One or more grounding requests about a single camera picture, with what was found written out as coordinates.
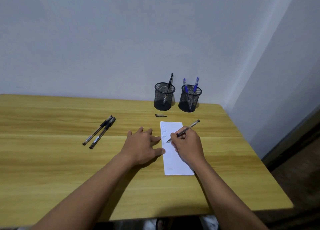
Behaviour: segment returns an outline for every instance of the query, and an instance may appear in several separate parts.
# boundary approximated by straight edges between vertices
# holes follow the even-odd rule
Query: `person writing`
[[[135,165],[165,153],[163,148],[152,148],[160,139],[152,135],[152,129],[143,132],[141,127],[134,134],[128,131],[121,151],[31,229],[92,229],[120,179]],[[206,161],[200,137],[194,130],[189,129],[181,137],[172,133],[171,139],[176,151],[200,179],[222,230],[267,229]]]

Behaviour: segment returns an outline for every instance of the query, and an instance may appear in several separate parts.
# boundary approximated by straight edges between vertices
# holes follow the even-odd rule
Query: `right hand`
[[[194,168],[199,163],[205,162],[206,159],[203,154],[200,137],[193,129],[189,129],[185,132],[185,135],[177,137],[177,133],[185,128],[186,126],[175,133],[171,133],[171,144],[175,147],[182,159]]]

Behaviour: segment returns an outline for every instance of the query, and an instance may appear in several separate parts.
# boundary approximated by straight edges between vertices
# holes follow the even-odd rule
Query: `pen lying on desk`
[[[190,126],[188,126],[187,128],[184,128],[182,131],[180,131],[179,133],[177,133],[177,137],[180,137],[183,133],[185,133],[187,130],[189,130],[191,127],[194,127],[196,124],[198,124],[200,122],[200,120],[198,119],[197,121],[193,122]]]
[[[85,146],[111,119],[112,119],[112,115],[110,115],[110,117],[109,117],[108,119],[106,119],[106,120],[100,125],[100,127],[99,127],[92,135],[90,135],[90,136],[84,141],[84,143],[82,143],[82,145]]]
[[[90,149],[93,149],[94,146],[98,143],[98,141],[101,139],[101,137],[106,133],[106,131],[113,125],[114,121],[116,120],[115,117],[113,117],[107,124],[106,127],[103,129],[103,131],[100,133],[100,135],[97,136],[97,138],[93,141],[93,143],[90,145]]]

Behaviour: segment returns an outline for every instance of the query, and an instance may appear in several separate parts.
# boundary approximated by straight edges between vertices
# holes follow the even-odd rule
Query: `hand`
[[[194,168],[199,163],[205,162],[206,159],[203,154],[200,137],[193,129],[189,129],[185,134],[177,137],[177,133],[185,128],[186,126],[175,133],[171,133],[171,144],[175,147],[182,159]]]
[[[127,139],[120,154],[128,156],[132,166],[147,163],[156,156],[160,156],[166,152],[165,149],[160,147],[157,149],[152,148],[152,146],[160,141],[161,136],[153,136],[151,134],[151,128],[143,132],[143,127],[140,127],[133,135],[131,131],[128,131]]]

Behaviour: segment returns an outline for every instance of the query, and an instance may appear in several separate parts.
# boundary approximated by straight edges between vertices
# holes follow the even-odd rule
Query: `white paper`
[[[178,131],[182,127],[181,122],[160,121],[162,148],[165,149],[163,154],[164,175],[194,175],[195,173],[190,166],[182,160],[174,146],[167,141],[170,139],[172,132]]]

